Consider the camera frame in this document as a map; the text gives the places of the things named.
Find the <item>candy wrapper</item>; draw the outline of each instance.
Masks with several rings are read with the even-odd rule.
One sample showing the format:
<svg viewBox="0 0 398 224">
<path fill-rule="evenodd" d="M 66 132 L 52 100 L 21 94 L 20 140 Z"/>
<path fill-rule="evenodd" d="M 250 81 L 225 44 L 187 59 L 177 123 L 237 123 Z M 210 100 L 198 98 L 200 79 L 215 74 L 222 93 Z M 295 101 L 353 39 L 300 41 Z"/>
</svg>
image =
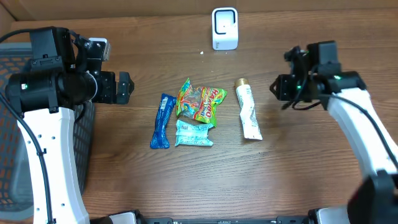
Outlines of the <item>candy wrapper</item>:
<svg viewBox="0 0 398 224">
<path fill-rule="evenodd" d="M 216 107 L 223 102 L 227 91 L 199 86 L 193 88 L 189 78 L 177 96 L 177 116 L 183 114 L 206 124 L 217 126 Z"/>
<path fill-rule="evenodd" d="M 168 149 L 170 147 L 169 140 L 166 138 L 166 125 L 169 122 L 176 100 L 176 97 L 164 93 L 162 94 L 162 100 L 157 110 L 155 132 L 150 142 L 150 148 Z"/>
<path fill-rule="evenodd" d="M 181 120 L 177 121 L 177 132 L 175 133 L 175 146 L 185 144 L 189 146 L 212 146 L 213 142 L 208 137 L 208 131 L 212 124 L 192 125 Z"/>
</svg>

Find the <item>white tube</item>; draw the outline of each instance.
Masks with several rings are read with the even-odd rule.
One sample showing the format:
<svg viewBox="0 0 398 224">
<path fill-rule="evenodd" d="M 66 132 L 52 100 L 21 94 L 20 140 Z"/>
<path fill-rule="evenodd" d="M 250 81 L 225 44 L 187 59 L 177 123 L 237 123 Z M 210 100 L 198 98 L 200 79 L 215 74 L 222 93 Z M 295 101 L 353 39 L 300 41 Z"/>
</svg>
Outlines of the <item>white tube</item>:
<svg viewBox="0 0 398 224">
<path fill-rule="evenodd" d="M 256 109 L 249 82 L 245 78 L 235 81 L 236 94 L 241 106 L 241 121 L 244 138 L 262 140 L 259 124 L 256 119 Z"/>
</svg>

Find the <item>wooden table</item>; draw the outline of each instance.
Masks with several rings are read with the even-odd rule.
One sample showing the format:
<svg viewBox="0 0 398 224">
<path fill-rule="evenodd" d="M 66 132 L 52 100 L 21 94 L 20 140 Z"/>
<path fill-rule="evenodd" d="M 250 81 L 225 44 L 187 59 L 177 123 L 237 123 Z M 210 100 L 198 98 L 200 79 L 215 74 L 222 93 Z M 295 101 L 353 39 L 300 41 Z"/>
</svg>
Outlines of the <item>wooden table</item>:
<svg viewBox="0 0 398 224">
<path fill-rule="evenodd" d="M 327 111 L 281 111 L 269 92 L 275 78 L 289 72 L 283 53 L 336 40 L 343 69 L 361 74 L 398 139 L 397 23 L 398 9 L 240 14 L 239 47 L 228 52 L 211 48 L 210 16 L 15 22 L 12 29 L 61 26 L 105 37 L 113 48 L 103 70 L 129 72 L 136 84 L 128 105 L 96 106 L 83 197 L 90 217 L 138 208 L 147 217 L 265 218 L 344 204 L 361 183 L 348 141 Z M 173 114 L 172 146 L 153 150 L 160 95 L 177 95 L 188 77 L 193 86 L 229 92 L 210 131 L 215 144 L 174 147 Z M 241 77 L 252 87 L 263 141 L 243 139 L 233 87 Z"/>
</svg>

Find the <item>blue wrapper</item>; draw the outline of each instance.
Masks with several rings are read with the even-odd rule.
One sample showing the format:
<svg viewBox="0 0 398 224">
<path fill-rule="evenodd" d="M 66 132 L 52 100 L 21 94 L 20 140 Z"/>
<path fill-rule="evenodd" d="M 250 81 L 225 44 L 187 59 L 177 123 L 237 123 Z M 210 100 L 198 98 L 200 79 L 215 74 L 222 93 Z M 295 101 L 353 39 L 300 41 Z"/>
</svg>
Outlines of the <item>blue wrapper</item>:
<svg viewBox="0 0 398 224">
<path fill-rule="evenodd" d="M 150 142 L 152 149 L 168 149 L 170 147 L 169 140 L 166 138 L 166 125 L 169 122 L 177 99 L 176 97 L 162 94 L 159 109 L 155 120 L 155 132 Z"/>
</svg>

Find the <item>tan cap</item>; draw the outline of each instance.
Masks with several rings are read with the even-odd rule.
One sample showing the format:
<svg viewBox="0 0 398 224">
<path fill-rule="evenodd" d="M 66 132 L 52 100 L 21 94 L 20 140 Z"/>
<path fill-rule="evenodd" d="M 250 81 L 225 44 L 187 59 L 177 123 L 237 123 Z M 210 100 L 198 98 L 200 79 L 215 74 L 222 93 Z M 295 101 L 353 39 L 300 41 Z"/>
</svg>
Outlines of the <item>tan cap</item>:
<svg viewBox="0 0 398 224">
<path fill-rule="evenodd" d="M 238 80 L 235 81 L 235 88 L 241 86 L 241 85 L 248 85 L 249 81 L 245 78 L 240 78 Z"/>
</svg>

